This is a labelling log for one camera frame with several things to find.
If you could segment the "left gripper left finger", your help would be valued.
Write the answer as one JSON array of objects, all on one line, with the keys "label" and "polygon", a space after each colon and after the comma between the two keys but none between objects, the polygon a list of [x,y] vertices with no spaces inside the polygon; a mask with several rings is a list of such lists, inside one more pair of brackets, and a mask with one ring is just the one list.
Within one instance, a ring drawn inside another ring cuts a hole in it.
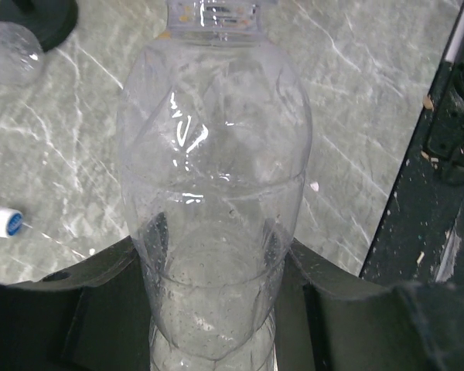
[{"label": "left gripper left finger", "polygon": [[0,370],[148,370],[149,322],[126,237],[40,281],[0,284]]}]

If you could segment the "clear bottle white cap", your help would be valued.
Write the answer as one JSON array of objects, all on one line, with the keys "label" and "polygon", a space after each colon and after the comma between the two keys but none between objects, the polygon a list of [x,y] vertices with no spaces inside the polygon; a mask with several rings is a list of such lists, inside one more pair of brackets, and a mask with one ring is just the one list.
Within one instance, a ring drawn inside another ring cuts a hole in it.
[{"label": "clear bottle white cap", "polygon": [[302,203],[309,99],[263,1],[170,1],[117,112],[153,370],[271,370]]}]

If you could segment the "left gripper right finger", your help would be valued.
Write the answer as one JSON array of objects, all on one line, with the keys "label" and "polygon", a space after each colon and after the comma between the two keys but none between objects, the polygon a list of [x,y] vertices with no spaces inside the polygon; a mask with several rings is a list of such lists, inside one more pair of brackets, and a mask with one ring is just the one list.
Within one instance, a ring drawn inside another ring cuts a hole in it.
[{"label": "left gripper right finger", "polygon": [[464,285],[382,287],[294,242],[275,316],[280,370],[464,370]]}]

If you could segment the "white blue bottle cap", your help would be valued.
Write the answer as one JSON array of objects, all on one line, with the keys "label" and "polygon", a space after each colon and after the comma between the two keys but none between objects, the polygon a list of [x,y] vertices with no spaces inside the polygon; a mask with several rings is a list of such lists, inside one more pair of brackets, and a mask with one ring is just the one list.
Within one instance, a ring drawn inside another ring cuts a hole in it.
[{"label": "white blue bottle cap", "polygon": [[15,209],[0,206],[0,238],[15,236],[23,224],[22,213]]}]

